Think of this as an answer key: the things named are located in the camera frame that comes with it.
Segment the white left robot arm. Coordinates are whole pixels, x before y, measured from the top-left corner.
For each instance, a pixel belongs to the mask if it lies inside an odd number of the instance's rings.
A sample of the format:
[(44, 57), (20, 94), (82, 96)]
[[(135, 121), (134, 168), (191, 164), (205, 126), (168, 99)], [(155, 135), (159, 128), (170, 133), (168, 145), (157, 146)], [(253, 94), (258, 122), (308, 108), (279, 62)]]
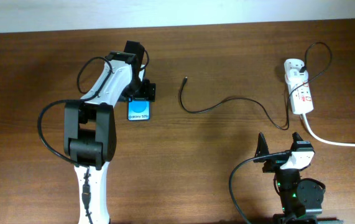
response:
[(148, 120), (156, 85), (145, 78), (146, 52), (112, 51), (93, 87), (65, 105), (64, 151), (74, 167), (80, 201), (79, 223), (110, 223), (107, 172), (116, 150), (116, 103), (128, 103), (131, 121)]

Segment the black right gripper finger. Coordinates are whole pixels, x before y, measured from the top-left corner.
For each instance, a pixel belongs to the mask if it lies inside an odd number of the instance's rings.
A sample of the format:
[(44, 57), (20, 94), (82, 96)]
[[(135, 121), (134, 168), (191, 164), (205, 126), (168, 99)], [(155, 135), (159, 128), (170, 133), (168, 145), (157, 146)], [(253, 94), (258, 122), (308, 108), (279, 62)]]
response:
[(255, 157), (267, 156), (269, 155), (269, 148), (265, 140), (263, 133), (259, 133), (257, 140), (257, 148), (255, 152)]
[(300, 135), (297, 132), (294, 132), (292, 134), (293, 137), (293, 143), (290, 148), (290, 152), (297, 152), (297, 151), (302, 151), (302, 141), (303, 139), (300, 137)]

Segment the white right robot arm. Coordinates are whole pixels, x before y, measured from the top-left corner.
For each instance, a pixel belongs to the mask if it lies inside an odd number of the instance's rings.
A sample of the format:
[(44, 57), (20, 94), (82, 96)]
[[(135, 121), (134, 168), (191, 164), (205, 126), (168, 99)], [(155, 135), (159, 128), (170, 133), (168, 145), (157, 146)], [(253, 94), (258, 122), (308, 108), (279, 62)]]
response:
[(326, 186), (324, 183), (301, 178), (300, 172), (310, 166), (315, 155), (313, 146), (293, 133), (289, 150), (280, 153), (269, 152), (262, 133), (259, 133), (255, 161), (262, 163), (264, 173), (273, 173), (274, 189), (280, 197), (282, 214), (273, 216), (274, 223), (317, 223), (322, 213)]

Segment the blue Galaxy smartphone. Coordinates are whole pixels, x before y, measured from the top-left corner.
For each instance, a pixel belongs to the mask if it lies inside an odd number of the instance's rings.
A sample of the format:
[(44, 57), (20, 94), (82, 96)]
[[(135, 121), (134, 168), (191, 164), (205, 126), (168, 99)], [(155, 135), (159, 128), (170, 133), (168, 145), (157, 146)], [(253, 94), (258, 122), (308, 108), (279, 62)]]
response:
[(150, 102), (149, 101), (129, 102), (127, 118), (129, 121), (150, 120)]

